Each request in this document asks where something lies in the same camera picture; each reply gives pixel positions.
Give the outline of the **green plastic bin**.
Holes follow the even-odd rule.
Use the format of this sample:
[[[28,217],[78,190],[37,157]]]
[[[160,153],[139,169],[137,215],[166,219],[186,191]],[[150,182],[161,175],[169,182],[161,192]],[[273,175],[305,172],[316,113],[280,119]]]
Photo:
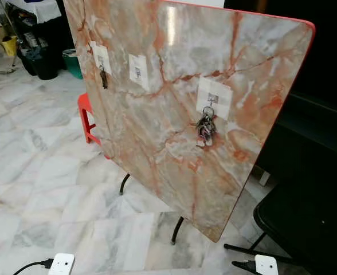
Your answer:
[[[76,50],[74,48],[63,50],[62,58],[69,73],[75,78],[82,80],[84,76],[80,70],[79,58],[77,57]]]

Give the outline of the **black plastic bin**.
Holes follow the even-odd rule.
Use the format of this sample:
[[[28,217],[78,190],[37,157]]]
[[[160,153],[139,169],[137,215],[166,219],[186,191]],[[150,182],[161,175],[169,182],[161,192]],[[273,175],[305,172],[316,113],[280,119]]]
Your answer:
[[[51,61],[48,51],[43,47],[21,48],[17,57],[25,70],[40,80],[51,80],[58,76],[58,69]]]

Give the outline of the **adhesive hook on white tape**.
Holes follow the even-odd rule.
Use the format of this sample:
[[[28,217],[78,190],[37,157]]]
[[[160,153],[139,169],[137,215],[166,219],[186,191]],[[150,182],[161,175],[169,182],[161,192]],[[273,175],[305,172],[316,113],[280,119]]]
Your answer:
[[[214,115],[228,120],[232,95],[233,91],[231,87],[208,78],[200,78],[198,80],[195,110],[203,112],[205,107],[210,107],[214,111]]]
[[[149,90],[147,58],[143,55],[128,55],[130,80]]]
[[[95,65],[102,71],[112,74],[111,64],[109,60],[108,50],[105,46],[98,44],[95,41],[91,41],[90,47],[92,48],[93,53],[93,62]]]

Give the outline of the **red plastic stool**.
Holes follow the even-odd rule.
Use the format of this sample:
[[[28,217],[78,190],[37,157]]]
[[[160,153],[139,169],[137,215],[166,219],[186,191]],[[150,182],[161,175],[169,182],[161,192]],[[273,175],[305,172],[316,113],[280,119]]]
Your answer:
[[[101,145],[102,142],[97,135],[93,133],[93,131],[97,129],[97,124],[90,121],[90,116],[93,114],[93,110],[92,103],[90,102],[87,93],[79,95],[79,99],[77,99],[77,106],[79,107],[79,116],[85,141],[88,144],[96,143],[97,145]]]

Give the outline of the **large bunch of keys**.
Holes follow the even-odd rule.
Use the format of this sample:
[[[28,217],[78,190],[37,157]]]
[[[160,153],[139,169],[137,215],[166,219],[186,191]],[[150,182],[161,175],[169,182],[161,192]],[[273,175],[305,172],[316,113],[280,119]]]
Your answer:
[[[202,117],[195,123],[195,129],[197,129],[198,134],[198,147],[213,145],[216,132],[214,118],[215,110],[212,107],[203,107]]]

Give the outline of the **yellow plastic bag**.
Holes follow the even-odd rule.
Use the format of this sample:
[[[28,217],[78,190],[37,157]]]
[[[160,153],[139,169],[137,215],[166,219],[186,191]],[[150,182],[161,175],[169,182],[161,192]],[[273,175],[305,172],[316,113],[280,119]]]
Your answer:
[[[9,57],[15,57],[18,51],[18,39],[17,36],[11,35],[8,37],[4,37],[0,41],[1,47],[3,47],[4,52]]]

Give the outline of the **table with white cloth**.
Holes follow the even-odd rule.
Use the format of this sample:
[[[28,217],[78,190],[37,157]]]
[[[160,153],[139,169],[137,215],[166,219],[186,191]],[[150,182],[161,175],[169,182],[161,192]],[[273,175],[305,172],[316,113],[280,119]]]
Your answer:
[[[59,0],[4,0],[19,38],[30,48],[64,48],[69,33]]]

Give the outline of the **black folding chair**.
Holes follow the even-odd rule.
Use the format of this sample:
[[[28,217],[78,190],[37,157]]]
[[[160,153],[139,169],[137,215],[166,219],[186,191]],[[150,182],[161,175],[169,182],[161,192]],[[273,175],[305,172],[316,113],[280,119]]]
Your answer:
[[[224,244],[225,249],[260,255],[256,246],[273,239],[287,256],[284,264],[302,266],[315,275],[337,275],[337,189],[310,183],[279,183],[253,209],[262,235],[249,248]]]

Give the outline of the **dark sofa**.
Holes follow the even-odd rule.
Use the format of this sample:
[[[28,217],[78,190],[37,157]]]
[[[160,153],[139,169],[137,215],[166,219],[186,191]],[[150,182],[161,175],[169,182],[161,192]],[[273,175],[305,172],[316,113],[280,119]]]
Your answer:
[[[337,181],[337,104],[290,95],[257,166],[281,180]]]

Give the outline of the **marble pattern folding table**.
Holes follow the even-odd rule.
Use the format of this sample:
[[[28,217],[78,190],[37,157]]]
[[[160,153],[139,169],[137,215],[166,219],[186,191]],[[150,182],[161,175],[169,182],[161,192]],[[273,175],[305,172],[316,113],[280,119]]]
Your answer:
[[[221,238],[315,37],[315,24],[171,0],[64,0],[106,156],[213,242]],[[108,50],[103,89],[90,42]],[[149,90],[128,55],[147,58]],[[198,147],[198,80],[231,87]]]

